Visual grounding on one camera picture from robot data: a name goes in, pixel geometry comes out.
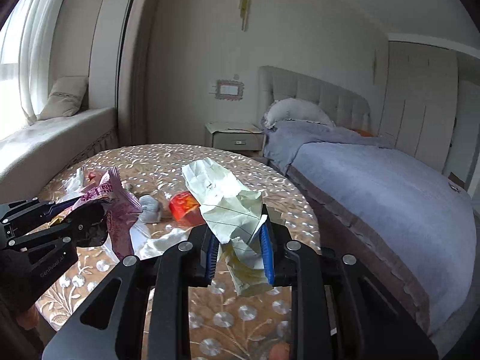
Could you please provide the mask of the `beige bedside nightstand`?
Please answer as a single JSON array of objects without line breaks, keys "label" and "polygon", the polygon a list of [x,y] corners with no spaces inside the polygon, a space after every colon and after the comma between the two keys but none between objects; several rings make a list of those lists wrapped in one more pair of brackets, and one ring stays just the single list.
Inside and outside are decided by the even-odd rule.
[{"label": "beige bedside nightstand", "polygon": [[264,133],[248,123],[208,122],[205,124],[205,145],[233,152],[261,152]]}]

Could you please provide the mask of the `white ruffled pillow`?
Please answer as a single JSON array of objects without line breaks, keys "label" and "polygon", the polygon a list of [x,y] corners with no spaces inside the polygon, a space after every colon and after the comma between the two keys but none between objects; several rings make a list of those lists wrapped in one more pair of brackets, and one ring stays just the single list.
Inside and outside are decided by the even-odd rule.
[{"label": "white ruffled pillow", "polygon": [[335,122],[317,104],[293,97],[273,102],[262,116],[261,124],[272,128],[276,122],[287,119],[335,126]]}]

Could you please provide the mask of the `white sheer curtain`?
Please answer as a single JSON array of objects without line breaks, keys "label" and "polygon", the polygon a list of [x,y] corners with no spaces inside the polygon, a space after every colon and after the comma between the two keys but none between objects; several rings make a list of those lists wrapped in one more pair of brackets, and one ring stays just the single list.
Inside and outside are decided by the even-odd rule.
[{"label": "white sheer curtain", "polygon": [[64,0],[19,0],[1,28],[1,121],[32,125],[48,98],[50,55]]}]

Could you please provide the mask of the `gold wall sconce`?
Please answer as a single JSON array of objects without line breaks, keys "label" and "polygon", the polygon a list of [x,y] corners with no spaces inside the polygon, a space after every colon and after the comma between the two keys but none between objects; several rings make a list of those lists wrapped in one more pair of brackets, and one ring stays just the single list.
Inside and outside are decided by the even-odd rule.
[{"label": "gold wall sconce", "polygon": [[250,5],[251,5],[251,0],[240,0],[239,2],[241,30],[243,32],[247,31],[247,22],[248,22]]}]

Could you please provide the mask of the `bed with lavender duvet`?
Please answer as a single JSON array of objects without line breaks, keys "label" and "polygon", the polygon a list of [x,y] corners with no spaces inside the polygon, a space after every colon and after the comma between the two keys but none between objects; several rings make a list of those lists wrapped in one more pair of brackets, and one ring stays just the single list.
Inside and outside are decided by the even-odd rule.
[{"label": "bed with lavender duvet", "polygon": [[465,302],[477,231],[469,194],[380,137],[306,120],[265,129],[264,155],[339,226],[427,333]]}]

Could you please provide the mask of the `white tissue paper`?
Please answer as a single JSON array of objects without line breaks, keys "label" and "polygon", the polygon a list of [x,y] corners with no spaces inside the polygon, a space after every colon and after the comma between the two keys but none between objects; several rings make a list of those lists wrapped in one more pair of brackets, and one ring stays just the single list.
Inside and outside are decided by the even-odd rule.
[{"label": "white tissue paper", "polygon": [[170,224],[166,228],[167,233],[165,235],[160,238],[153,238],[146,224],[137,221],[129,230],[134,254],[141,260],[154,258],[162,255],[173,245],[186,241],[189,236],[188,230],[174,228]]}]

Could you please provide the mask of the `cream throw pillow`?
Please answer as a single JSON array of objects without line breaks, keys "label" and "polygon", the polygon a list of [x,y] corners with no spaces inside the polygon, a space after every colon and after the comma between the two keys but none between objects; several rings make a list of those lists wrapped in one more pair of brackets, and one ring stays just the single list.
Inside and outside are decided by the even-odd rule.
[{"label": "cream throw pillow", "polygon": [[38,120],[74,116],[80,110],[88,87],[87,76],[63,76],[55,81]]}]

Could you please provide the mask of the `purple pink snack wrapper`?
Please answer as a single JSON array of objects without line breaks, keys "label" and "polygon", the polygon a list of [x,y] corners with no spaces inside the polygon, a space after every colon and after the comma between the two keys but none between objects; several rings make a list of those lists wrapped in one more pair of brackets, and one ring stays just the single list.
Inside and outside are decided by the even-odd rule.
[{"label": "purple pink snack wrapper", "polygon": [[106,226],[112,251],[115,256],[123,258],[134,255],[130,228],[137,222],[143,208],[134,195],[122,186],[120,172],[116,166],[106,172],[94,174],[93,180],[76,191],[67,192],[57,203],[73,201],[71,210],[86,203],[99,201],[106,211]]}]

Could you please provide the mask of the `beige window seat cushion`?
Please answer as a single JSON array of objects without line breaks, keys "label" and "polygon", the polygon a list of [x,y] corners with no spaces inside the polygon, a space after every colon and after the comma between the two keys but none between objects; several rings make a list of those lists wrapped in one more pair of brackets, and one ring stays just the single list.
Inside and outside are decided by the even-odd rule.
[{"label": "beige window seat cushion", "polygon": [[36,197],[62,170],[116,147],[114,108],[38,121],[1,141],[1,202]]}]

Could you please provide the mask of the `beige built-in wardrobe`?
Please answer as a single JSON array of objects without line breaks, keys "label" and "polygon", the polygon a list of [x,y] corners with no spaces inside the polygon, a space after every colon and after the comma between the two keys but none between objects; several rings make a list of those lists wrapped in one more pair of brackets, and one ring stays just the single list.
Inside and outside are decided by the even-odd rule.
[{"label": "beige built-in wardrobe", "polygon": [[390,41],[378,132],[473,192],[479,183],[479,54]]}]

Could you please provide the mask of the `gold floral embroidered tablecloth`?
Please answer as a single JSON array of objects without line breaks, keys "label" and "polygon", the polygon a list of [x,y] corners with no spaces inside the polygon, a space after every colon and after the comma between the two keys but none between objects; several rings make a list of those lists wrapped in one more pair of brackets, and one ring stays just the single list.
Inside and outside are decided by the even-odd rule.
[{"label": "gold floral embroidered tablecloth", "polygon": [[251,158],[182,144],[96,154],[76,169],[89,179],[116,169],[132,194],[153,197],[163,213],[132,226],[131,257],[116,258],[108,245],[78,249],[78,260],[37,303],[55,331],[44,359],[267,359],[276,346],[287,346],[290,288],[262,283],[257,294],[241,295],[215,236],[168,209],[186,191],[183,166],[205,158],[261,195],[267,225],[281,224],[291,240],[319,249],[306,198]]}]

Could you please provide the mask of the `beige tufted headboard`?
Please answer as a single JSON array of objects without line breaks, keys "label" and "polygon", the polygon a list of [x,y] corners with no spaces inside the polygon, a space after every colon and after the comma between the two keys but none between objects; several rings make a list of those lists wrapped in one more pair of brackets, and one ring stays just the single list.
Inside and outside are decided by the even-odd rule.
[{"label": "beige tufted headboard", "polygon": [[338,126],[372,130],[367,100],[348,89],[272,66],[259,68],[258,84],[257,119],[275,101],[299,98],[318,105]]}]

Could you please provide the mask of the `cream paper bag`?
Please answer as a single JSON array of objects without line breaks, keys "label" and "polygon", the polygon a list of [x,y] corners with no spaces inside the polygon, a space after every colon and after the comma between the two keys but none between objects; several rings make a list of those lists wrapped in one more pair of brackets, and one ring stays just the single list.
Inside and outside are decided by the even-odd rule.
[{"label": "cream paper bag", "polygon": [[260,230],[268,216],[262,212],[262,193],[248,189],[210,158],[183,166],[182,175],[202,218],[220,242],[221,259],[236,294],[252,297],[271,290],[260,247]]}]

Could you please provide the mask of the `pink framed wall switch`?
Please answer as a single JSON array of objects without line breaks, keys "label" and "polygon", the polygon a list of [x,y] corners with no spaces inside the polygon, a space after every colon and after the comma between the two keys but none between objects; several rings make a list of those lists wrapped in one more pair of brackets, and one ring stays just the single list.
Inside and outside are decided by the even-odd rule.
[{"label": "pink framed wall switch", "polygon": [[244,83],[237,80],[217,80],[215,98],[227,101],[240,101],[243,98]]}]

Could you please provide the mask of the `red orange snack packet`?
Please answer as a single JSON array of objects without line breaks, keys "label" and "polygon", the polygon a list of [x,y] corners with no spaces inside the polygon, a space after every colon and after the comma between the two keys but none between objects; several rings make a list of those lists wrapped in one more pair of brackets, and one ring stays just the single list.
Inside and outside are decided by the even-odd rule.
[{"label": "red orange snack packet", "polygon": [[176,194],[168,203],[173,218],[186,227],[196,227],[205,223],[199,207],[200,204],[189,191]]}]

